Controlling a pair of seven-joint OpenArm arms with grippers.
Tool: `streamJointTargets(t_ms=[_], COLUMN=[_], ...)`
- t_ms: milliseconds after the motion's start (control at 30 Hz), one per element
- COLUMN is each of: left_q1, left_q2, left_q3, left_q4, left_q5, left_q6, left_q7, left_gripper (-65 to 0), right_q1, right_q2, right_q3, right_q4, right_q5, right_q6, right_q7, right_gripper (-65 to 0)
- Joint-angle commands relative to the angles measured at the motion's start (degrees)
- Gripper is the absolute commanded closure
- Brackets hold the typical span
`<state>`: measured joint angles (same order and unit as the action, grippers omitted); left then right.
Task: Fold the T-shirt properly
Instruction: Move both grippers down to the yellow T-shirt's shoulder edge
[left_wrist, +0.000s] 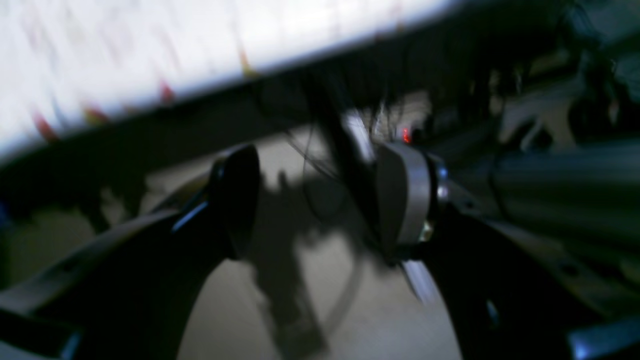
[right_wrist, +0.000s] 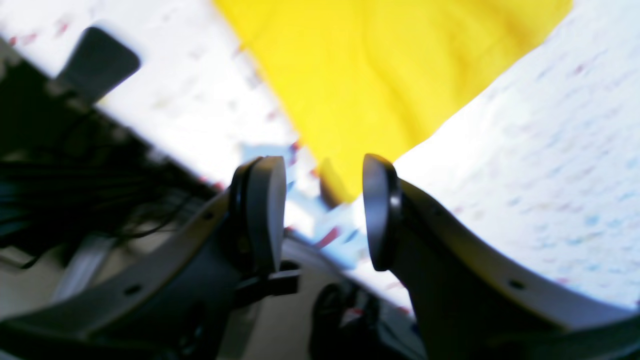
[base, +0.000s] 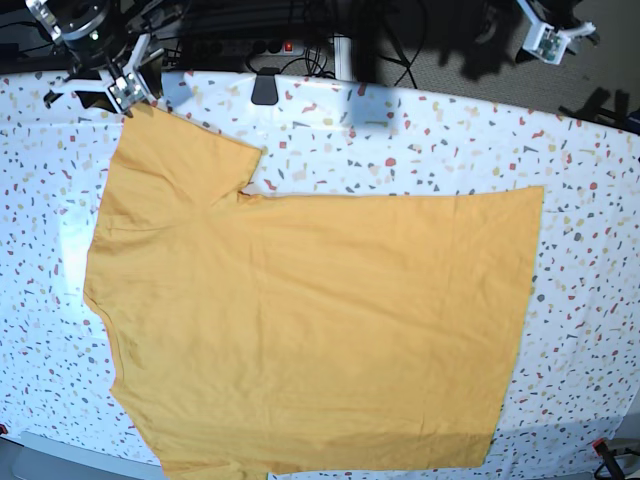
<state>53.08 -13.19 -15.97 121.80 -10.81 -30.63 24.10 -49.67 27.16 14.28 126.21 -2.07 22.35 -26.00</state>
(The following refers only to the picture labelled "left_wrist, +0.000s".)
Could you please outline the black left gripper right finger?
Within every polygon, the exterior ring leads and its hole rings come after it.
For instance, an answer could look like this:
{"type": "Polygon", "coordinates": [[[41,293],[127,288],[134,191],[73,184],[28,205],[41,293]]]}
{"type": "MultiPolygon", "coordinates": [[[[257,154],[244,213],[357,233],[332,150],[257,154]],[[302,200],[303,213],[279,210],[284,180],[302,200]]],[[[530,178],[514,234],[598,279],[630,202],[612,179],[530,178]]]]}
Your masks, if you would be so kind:
{"type": "Polygon", "coordinates": [[[419,298],[434,280],[464,360],[639,358],[639,293],[551,240],[464,211],[439,158],[382,145],[375,191],[382,252],[407,264],[419,298]]]}

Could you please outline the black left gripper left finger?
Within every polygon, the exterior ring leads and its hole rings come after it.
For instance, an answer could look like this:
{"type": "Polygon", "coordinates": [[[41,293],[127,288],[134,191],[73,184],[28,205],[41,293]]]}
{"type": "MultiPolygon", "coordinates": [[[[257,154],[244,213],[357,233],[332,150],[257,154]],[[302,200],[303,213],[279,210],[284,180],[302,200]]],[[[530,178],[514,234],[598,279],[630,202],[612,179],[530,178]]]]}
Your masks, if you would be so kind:
{"type": "Polygon", "coordinates": [[[188,207],[99,235],[1,293],[3,360],[174,360],[208,276],[252,237],[256,146],[218,158],[188,207]]]}

